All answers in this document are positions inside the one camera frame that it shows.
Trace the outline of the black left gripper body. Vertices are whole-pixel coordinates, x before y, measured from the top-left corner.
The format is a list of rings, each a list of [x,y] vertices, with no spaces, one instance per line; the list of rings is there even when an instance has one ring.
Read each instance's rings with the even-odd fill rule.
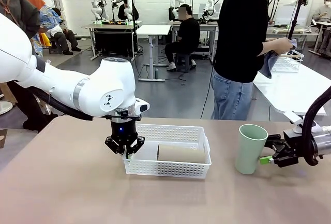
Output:
[[[131,146],[137,139],[136,122],[111,122],[112,140],[119,146]]]

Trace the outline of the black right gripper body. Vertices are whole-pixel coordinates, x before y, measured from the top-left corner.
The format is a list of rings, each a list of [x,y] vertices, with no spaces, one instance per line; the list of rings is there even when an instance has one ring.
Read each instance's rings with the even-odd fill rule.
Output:
[[[287,144],[295,151],[297,157],[312,159],[311,139],[304,139],[301,134],[295,133],[293,129],[284,130],[283,134]]]

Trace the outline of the person's right hand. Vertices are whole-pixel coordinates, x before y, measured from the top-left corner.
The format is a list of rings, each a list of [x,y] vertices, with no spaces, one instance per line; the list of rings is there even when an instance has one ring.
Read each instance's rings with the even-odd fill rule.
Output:
[[[291,41],[287,37],[273,40],[273,51],[277,54],[284,54],[293,48]]]

